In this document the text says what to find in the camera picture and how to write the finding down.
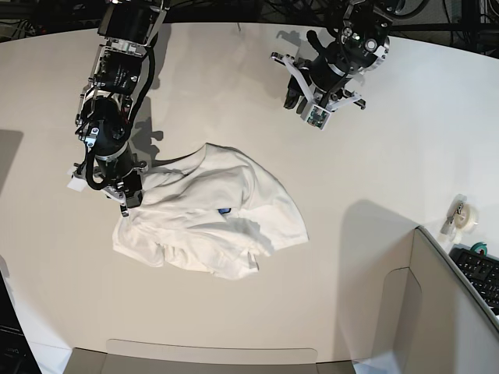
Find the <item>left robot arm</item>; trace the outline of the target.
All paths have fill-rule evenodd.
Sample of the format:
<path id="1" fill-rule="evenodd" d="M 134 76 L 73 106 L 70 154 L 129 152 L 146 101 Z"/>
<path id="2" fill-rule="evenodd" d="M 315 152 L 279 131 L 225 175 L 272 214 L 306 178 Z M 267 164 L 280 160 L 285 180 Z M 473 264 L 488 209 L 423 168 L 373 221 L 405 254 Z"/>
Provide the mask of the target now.
<path id="1" fill-rule="evenodd" d="M 427 4 L 421 1 L 414 10 L 404 13 L 404 1 L 333 2 L 324 18 L 333 41 L 324 46 L 315 31 L 306 33 L 306 41 L 317 53 L 315 59 L 271 54 L 290 74 L 284 108 L 302 114 L 308 104 L 329 112 L 337 111 L 343 104 L 354 104 L 363 110 L 364 99 L 345 86 L 355 76 L 383 63 L 388 56 L 389 31 L 394 21 L 418 16 Z"/>

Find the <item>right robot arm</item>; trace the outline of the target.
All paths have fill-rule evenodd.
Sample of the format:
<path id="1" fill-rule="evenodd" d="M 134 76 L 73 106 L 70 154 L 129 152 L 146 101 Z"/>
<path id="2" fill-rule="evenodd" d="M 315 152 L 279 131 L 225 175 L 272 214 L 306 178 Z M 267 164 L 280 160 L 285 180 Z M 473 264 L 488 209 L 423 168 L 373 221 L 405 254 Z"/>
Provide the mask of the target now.
<path id="1" fill-rule="evenodd" d="M 87 85 L 80 95 L 76 131 L 85 156 L 74 164 L 68 187 L 90 187 L 129 215 L 143 200 L 142 175 L 130 139 L 138 111 L 154 81 L 154 47 L 168 1 L 110 1 L 97 29 L 98 47 Z"/>

